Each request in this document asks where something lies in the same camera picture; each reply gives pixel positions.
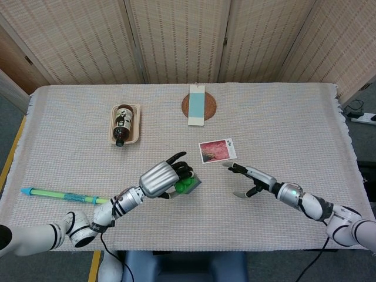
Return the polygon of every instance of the floor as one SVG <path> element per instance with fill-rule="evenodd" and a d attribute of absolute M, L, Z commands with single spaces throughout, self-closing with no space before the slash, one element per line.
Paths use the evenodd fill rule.
<path fill-rule="evenodd" d="M 359 97 L 364 111 L 376 113 L 376 83 Z M 22 120 L 22 113 L 0 96 L 0 170 Z M 376 162 L 376 126 L 347 122 L 358 160 Z M 250 281 L 295 281 L 316 251 L 248 253 Z M 0 258 L 1 281 L 87 281 L 92 252 L 48 252 L 30 257 Z M 369 251 L 325 252 L 301 281 L 375 281 L 376 256 Z"/>

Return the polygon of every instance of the bottle label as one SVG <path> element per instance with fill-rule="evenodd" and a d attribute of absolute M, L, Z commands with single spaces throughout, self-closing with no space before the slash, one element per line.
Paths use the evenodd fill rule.
<path fill-rule="evenodd" d="M 125 127 L 130 131 L 130 123 L 133 118 L 133 113 L 129 109 L 118 109 L 116 111 L 116 127 Z"/>

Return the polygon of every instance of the black cable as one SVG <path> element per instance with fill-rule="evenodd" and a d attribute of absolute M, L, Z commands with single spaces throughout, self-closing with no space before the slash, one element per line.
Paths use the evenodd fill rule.
<path fill-rule="evenodd" d="M 344 112 L 346 112 L 346 109 L 347 109 L 347 108 L 350 108 L 351 110 L 360 110 L 361 112 L 363 112 L 364 101 L 359 100 L 359 99 L 355 99 L 355 100 L 353 100 L 351 103 L 353 103 L 353 102 L 358 102 L 358 103 L 359 103 L 359 107 L 357 107 L 357 108 L 353 108 L 353 107 L 351 107 L 350 105 L 347 105 L 347 106 L 344 108 Z"/>
<path fill-rule="evenodd" d="M 126 268 L 128 268 L 129 270 L 129 273 L 130 273 L 130 276 L 132 276 L 132 282 L 135 282 L 135 278 L 133 276 L 133 273 L 132 271 L 130 270 L 129 266 L 124 262 L 122 261 L 118 256 L 114 255 L 113 253 L 111 253 L 108 249 L 107 249 L 107 246 L 106 246 L 106 243 L 105 241 L 103 241 L 103 233 L 100 234 L 100 240 L 102 241 L 102 244 L 104 245 L 106 251 L 111 255 L 113 256 L 114 258 L 116 258 L 117 260 L 119 260 Z"/>
<path fill-rule="evenodd" d="M 322 255 L 325 247 L 327 246 L 329 242 L 329 237 L 327 238 L 327 240 L 325 241 L 325 244 L 323 245 L 323 248 L 321 249 L 320 253 L 317 255 L 317 257 L 300 273 L 298 279 L 295 281 L 295 282 L 298 282 L 300 281 L 300 279 L 302 278 L 302 276 L 304 275 L 304 273 L 306 273 L 306 271 L 320 258 L 320 256 Z"/>
<path fill-rule="evenodd" d="M 113 204 L 112 204 L 112 211 L 111 211 L 111 224 L 109 227 L 115 227 L 115 216 L 116 216 L 116 212 L 115 212 L 115 205 L 116 203 L 119 202 L 119 198 L 122 197 L 130 188 L 126 188 L 124 189 L 123 191 L 121 191 L 119 194 L 117 194 L 115 196 L 115 200 L 113 201 Z"/>

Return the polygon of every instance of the tray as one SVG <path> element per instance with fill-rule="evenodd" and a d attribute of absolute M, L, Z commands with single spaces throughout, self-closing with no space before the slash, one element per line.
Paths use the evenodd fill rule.
<path fill-rule="evenodd" d="M 118 104 L 114 106 L 111 110 L 111 118 L 110 118 L 110 126 L 109 126 L 109 131 L 108 131 L 108 138 L 110 140 L 111 144 L 116 144 L 116 139 L 113 137 L 113 130 L 115 128 L 115 116 L 116 116 L 116 109 L 123 104 Z M 133 119 L 130 124 L 130 135 L 129 139 L 125 141 L 125 144 L 133 144 L 139 140 L 139 135 L 140 135 L 140 104 L 127 104 L 132 107 L 133 109 Z"/>

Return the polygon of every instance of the paint swatch card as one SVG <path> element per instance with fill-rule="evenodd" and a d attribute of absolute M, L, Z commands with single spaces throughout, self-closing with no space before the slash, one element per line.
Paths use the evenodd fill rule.
<path fill-rule="evenodd" d="M 236 159 L 232 138 L 200 143 L 202 163 L 213 163 L 221 160 Z"/>
<path fill-rule="evenodd" d="M 205 112 L 205 86 L 189 87 L 188 125 L 203 126 Z"/>

